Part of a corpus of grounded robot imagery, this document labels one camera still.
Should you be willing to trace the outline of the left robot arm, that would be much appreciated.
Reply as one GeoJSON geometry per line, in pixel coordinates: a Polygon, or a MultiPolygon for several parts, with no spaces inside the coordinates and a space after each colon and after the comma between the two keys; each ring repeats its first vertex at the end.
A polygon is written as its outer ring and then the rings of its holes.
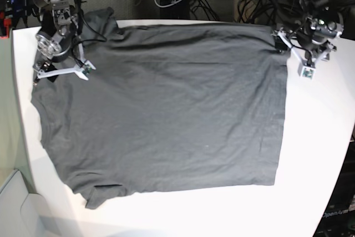
{"type": "Polygon", "coordinates": [[[295,0],[294,13],[279,0],[271,1],[281,17],[277,34],[285,45],[291,51],[303,50],[306,65],[329,60],[330,53],[337,50],[331,40],[341,37],[344,31],[343,16],[330,0],[295,0]]]}

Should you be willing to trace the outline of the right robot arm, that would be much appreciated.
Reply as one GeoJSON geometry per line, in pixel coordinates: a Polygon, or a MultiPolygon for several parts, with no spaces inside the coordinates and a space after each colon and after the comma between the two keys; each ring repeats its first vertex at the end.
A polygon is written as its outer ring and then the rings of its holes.
{"type": "Polygon", "coordinates": [[[80,75],[85,68],[83,46],[82,0],[33,0],[39,9],[41,28],[35,35],[41,56],[33,69],[37,79],[61,74],[80,75]]]}

